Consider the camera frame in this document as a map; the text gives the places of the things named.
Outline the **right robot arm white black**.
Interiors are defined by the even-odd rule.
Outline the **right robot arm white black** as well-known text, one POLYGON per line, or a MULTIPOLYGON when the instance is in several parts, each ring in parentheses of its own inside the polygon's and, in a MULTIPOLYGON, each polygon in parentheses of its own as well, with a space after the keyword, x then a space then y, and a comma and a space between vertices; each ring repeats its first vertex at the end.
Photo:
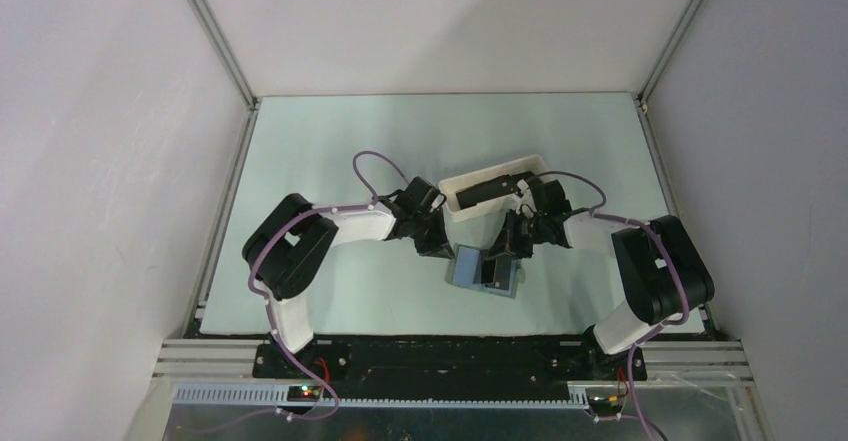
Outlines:
POLYGON ((488 259, 529 258, 535 246, 550 244, 615 260, 625 299, 588 330, 594 344, 583 349, 581 363, 593 378, 610 377, 622 352, 686 323, 714 297, 709 271, 676 216, 640 221, 605 214, 600 204, 575 208, 558 181, 529 171, 498 176, 463 200, 492 199, 504 199, 506 215, 488 259))

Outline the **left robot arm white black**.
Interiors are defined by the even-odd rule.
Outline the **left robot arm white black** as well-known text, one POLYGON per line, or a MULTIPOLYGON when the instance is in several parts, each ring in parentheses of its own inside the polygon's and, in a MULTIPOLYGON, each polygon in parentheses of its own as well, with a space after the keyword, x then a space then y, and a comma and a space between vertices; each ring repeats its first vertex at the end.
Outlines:
POLYGON ((248 289, 263 299, 272 338, 282 346, 277 363, 292 377, 316 364, 306 291, 329 251, 360 241, 410 239, 418 255, 451 259, 445 228, 447 201, 429 181, 415 177, 403 189, 366 202, 319 206, 287 195, 245 242, 248 289))

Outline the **white plastic bin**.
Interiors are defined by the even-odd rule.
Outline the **white plastic bin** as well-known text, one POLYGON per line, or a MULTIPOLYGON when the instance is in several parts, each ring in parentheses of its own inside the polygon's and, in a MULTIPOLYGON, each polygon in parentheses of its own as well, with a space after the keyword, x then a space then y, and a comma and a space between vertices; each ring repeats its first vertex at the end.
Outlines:
POLYGON ((527 179, 548 166, 538 154, 507 161, 477 171, 442 179, 438 189, 447 198, 447 214, 463 222, 486 214, 515 209, 522 200, 527 179))

